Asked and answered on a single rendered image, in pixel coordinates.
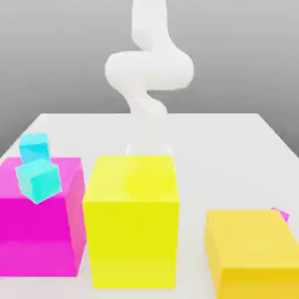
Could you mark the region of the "large orange box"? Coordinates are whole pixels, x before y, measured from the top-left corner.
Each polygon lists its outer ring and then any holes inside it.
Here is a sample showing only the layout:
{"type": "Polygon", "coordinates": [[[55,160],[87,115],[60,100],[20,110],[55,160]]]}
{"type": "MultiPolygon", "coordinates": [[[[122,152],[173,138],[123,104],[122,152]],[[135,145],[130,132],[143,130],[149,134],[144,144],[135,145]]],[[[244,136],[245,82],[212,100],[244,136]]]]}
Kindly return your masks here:
{"type": "Polygon", "coordinates": [[[209,210],[215,299],[299,299],[299,243],[276,210],[209,210]]]}

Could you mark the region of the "large magenta box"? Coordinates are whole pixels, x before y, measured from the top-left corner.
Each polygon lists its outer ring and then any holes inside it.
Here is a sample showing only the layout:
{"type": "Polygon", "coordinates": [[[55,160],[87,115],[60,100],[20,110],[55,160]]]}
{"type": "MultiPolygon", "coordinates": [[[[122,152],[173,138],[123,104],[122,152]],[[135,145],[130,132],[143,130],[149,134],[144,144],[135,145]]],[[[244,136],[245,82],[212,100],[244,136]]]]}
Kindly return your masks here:
{"type": "Polygon", "coordinates": [[[0,277],[75,277],[86,244],[80,158],[53,158],[62,191],[34,204],[21,194],[15,168],[0,165],[0,277]]]}

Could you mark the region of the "small magenta cube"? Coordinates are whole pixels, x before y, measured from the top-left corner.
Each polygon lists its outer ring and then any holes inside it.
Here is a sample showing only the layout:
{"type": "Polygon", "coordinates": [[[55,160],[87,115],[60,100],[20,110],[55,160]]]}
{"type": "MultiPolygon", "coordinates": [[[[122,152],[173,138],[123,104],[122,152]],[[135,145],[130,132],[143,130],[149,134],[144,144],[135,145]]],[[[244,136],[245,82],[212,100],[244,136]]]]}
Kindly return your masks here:
{"type": "Polygon", "coordinates": [[[272,207],[271,209],[278,211],[281,214],[281,216],[283,217],[284,221],[288,222],[288,220],[290,218],[290,215],[288,213],[286,213],[286,212],[284,212],[282,210],[279,210],[278,208],[275,208],[275,207],[272,207]]]}

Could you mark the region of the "large yellow box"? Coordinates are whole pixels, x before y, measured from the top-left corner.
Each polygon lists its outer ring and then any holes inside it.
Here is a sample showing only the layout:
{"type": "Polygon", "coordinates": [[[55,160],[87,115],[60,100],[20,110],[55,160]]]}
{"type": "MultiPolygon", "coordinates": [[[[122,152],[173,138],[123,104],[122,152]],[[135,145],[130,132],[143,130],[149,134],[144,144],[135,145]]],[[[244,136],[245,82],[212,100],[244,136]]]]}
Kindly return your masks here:
{"type": "Polygon", "coordinates": [[[83,210],[94,288],[174,288],[179,193],[172,156],[99,156],[83,210]]]}

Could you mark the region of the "small cyan cube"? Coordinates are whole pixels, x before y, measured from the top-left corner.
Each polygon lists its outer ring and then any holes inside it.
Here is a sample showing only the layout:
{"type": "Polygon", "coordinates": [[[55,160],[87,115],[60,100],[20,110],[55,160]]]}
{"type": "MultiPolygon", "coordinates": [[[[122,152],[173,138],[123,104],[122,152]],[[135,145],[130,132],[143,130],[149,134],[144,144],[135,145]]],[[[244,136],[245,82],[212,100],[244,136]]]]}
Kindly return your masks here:
{"type": "Polygon", "coordinates": [[[33,203],[42,201],[61,191],[59,168],[48,160],[38,159],[16,167],[21,194],[33,203]]]}
{"type": "Polygon", "coordinates": [[[25,134],[19,140],[20,157],[24,164],[37,159],[50,160],[48,135],[46,133],[25,134]]]}

